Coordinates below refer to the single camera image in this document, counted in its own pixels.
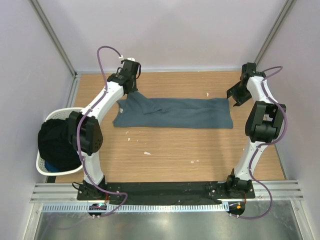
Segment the grey-blue t shirt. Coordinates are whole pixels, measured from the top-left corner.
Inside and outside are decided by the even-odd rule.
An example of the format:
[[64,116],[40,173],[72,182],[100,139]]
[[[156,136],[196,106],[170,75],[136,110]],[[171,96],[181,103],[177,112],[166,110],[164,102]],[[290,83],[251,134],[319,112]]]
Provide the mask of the grey-blue t shirt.
[[117,101],[113,126],[232,129],[229,101],[225,98],[147,98],[136,91]]

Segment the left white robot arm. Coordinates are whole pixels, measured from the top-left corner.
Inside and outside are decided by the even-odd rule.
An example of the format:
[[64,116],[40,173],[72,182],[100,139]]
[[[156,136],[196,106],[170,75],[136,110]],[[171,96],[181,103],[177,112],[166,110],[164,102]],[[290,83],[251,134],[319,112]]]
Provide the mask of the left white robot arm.
[[137,78],[141,74],[141,64],[134,58],[126,58],[121,63],[94,100],[81,111],[72,111],[67,119],[68,141],[76,150],[84,171],[78,188],[79,200],[101,200],[107,195],[99,156],[103,143],[100,124],[119,99],[138,90]]

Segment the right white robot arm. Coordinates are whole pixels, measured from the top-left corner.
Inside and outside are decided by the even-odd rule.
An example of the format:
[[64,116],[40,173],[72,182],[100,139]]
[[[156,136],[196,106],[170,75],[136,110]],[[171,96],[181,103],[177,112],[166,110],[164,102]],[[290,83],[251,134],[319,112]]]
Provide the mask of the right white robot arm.
[[265,72],[247,62],[241,67],[239,82],[226,91],[227,98],[239,107],[253,100],[253,107],[245,123],[247,144],[243,155],[227,177],[225,192],[231,198],[240,198],[253,192],[253,173],[264,150],[280,140],[286,129],[286,106],[278,103],[267,84]]

